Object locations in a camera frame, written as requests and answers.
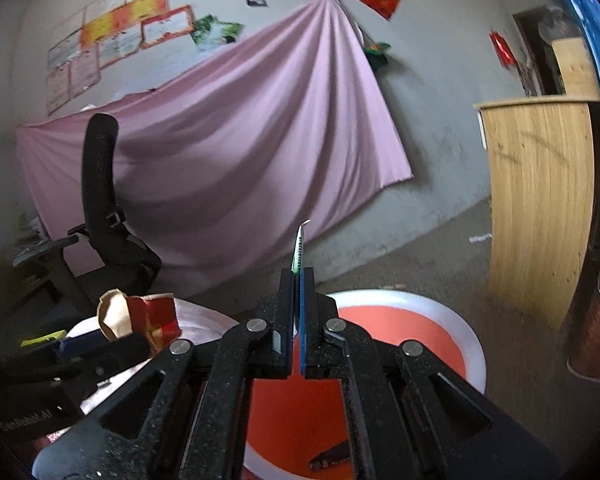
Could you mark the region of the brown red paper cup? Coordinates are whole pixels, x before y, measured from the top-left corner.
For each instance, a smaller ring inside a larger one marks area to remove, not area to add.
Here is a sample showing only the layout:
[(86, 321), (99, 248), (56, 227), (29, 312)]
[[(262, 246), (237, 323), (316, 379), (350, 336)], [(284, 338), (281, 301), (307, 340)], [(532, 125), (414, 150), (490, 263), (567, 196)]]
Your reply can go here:
[(181, 337), (172, 294), (128, 296), (111, 289), (99, 298), (97, 322), (109, 341), (131, 334), (143, 336), (156, 354)]

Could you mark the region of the yellow book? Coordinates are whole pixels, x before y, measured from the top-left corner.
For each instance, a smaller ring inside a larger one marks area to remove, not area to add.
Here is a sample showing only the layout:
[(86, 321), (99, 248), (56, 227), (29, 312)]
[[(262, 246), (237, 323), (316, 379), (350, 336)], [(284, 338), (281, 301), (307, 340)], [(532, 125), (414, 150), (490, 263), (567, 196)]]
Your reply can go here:
[(37, 344), (47, 344), (48, 342), (58, 341), (64, 339), (67, 334), (68, 332), (66, 330), (56, 330), (56, 332), (44, 336), (23, 340), (21, 341), (20, 347), (26, 348), (36, 346)]

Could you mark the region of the floral tablecloth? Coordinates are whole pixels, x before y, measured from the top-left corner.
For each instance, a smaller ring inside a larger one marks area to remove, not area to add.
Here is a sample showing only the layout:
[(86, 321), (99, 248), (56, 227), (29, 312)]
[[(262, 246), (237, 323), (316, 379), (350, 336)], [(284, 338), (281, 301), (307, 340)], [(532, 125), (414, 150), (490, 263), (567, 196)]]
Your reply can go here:
[[(174, 300), (174, 304), (178, 326), (180, 326), (182, 332), (181, 337), (190, 340), (196, 346), (220, 339), (230, 328), (238, 324), (234, 318), (199, 304), (193, 304), (178, 298)], [(146, 364), (147, 361), (101, 382), (96, 392), (80, 404), (83, 414), (90, 414), (94, 408), (102, 404), (108, 396), (116, 392)]]

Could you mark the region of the black office chair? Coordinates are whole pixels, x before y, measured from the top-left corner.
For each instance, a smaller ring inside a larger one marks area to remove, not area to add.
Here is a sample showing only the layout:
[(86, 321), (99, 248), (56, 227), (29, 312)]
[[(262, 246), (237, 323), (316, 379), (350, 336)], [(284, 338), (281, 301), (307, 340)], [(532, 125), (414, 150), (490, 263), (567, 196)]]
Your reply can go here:
[[(80, 318), (95, 314), (99, 297), (109, 289), (130, 296), (146, 294), (159, 274), (160, 257), (125, 225), (125, 214), (114, 192), (114, 150), (117, 119), (98, 113), (87, 123), (82, 156), (81, 196), (85, 222), (60, 240), (51, 240), (16, 257), (15, 268), (34, 263), (45, 269), (50, 296), (66, 297)], [(75, 276), (64, 249), (84, 237), (102, 259), (102, 266)]]

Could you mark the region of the pink hanging cloth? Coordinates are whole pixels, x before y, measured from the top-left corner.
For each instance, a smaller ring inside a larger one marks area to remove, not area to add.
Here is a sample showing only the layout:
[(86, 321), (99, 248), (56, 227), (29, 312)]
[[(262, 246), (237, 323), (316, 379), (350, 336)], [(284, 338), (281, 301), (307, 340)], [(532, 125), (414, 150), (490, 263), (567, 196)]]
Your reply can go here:
[(318, 237), (412, 175), (347, 14), (310, 0), (156, 90), (112, 102), (114, 187), (160, 258), (156, 286), (198, 294)]

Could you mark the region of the green hanging ornament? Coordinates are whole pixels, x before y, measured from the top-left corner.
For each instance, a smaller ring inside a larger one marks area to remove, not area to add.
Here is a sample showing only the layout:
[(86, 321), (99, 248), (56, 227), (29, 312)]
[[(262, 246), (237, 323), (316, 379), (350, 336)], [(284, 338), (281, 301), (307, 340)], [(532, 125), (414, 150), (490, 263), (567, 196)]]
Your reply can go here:
[(378, 73), (389, 64), (390, 44), (385, 42), (365, 41), (363, 51), (374, 73)]

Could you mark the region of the green photo poster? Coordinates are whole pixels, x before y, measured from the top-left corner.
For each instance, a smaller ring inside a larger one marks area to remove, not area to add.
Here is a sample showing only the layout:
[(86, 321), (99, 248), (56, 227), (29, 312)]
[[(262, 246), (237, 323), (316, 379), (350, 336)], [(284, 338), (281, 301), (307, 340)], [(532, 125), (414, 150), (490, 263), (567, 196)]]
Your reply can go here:
[(190, 33), (199, 51), (211, 51), (227, 44), (234, 44), (242, 33), (244, 25), (236, 22), (224, 22), (208, 14), (194, 21)]

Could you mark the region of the wooden cabinet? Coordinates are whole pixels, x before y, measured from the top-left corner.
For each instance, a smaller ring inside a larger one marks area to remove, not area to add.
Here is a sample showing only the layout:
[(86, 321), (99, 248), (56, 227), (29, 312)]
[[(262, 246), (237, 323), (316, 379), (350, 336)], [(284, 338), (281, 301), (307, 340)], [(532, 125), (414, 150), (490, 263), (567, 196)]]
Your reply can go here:
[(600, 90), (581, 37), (552, 48), (564, 93), (476, 110), (490, 169), (490, 295), (559, 328), (590, 242)]

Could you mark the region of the red hanging ornament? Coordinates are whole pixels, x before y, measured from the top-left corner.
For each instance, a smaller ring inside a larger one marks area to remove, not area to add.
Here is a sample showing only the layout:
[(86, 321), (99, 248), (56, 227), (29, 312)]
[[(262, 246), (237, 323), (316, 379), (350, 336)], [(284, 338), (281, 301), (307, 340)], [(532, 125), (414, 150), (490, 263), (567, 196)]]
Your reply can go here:
[(490, 31), (489, 38), (501, 66), (506, 68), (516, 67), (517, 60), (505, 38), (495, 30)]

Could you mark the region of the wall certificates cluster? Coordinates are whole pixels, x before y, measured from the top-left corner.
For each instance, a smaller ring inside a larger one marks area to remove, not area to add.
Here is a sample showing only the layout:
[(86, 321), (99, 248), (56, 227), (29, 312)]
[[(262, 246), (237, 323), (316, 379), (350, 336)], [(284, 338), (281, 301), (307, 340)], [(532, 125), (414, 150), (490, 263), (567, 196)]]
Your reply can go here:
[(193, 8), (170, 0), (95, 0), (58, 24), (46, 61), (46, 113), (102, 79), (102, 71), (140, 50), (199, 32)]

